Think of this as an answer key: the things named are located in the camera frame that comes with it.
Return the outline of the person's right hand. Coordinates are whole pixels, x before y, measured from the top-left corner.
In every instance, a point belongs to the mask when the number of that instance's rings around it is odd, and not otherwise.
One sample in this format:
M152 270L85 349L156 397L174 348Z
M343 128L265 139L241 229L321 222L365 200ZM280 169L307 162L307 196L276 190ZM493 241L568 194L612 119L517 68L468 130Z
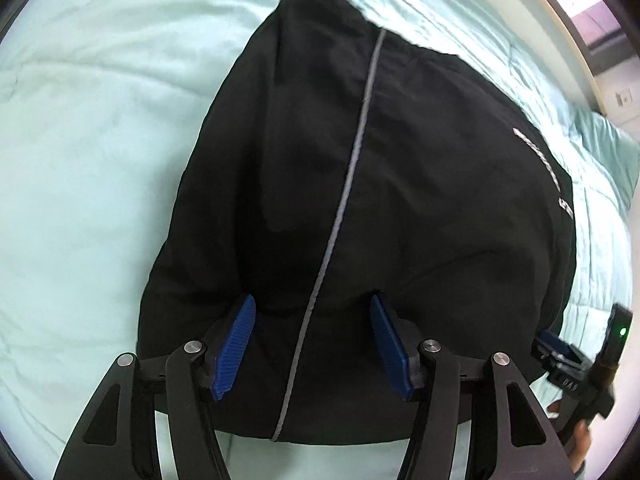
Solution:
M567 452L567 459L570 468L576 476L582 471L585 460L589 452L592 439L588 422L585 419L578 420L573 429L573 448Z

